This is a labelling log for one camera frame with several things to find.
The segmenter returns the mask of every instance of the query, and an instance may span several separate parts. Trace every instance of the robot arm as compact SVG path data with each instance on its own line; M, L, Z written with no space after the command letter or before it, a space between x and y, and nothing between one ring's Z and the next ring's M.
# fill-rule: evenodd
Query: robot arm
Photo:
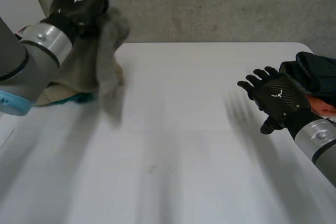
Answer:
M295 143L336 187L336 127L314 114L306 97L288 78L274 68L257 69L246 81L238 82L260 110L269 115L262 134L287 128Z
M108 0L53 0L51 15L18 40L0 19L0 112L26 115L72 50L78 36L99 35Z
M311 111L300 113L293 115L287 128L295 143L336 187L336 127Z

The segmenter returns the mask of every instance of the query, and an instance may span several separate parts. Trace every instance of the white table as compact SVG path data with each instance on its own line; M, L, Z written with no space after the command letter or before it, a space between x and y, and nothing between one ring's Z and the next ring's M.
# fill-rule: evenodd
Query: white table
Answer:
M266 115L236 85L299 51L122 46L121 122L96 102L0 118L0 223L335 223L336 190L286 130L259 133Z

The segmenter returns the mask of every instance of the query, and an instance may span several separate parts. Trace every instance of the beige cloth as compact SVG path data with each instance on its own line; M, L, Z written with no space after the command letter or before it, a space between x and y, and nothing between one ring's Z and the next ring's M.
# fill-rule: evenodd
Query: beige cloth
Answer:
M99 99L111 97L123 83L123 73L114 55L129 31L127 20L116 8L109 8L99 20L98 39L78 38L62 63L53 85L47 87L35 106L48 105L78 93L98 92Z

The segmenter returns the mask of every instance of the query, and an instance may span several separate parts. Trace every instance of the dark blue cloth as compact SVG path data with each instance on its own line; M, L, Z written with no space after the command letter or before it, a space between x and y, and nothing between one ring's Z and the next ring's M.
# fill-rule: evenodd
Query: dark blue cloth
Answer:
M336 106L336 59L300 52L296 61L283 62L280 72L298 81L315 97Z

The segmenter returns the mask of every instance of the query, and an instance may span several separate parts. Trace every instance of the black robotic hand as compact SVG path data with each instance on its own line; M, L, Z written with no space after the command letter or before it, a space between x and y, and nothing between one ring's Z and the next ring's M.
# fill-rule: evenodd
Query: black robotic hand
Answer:
M53 0L50 15L62 15L70 18L81 37L98 35L97 18L109 7L108 0Z
M268 119L261 126L262 134L270 134L274 130L281 130L286 127L286 121L297 111L310 111L310 104L304 94L295 87L293 83L283 74L279 74L272 67L263 70L256 69L253 75L246 81L239 81L238 86L247 91L248 97L255 101L259 109L269 115Z

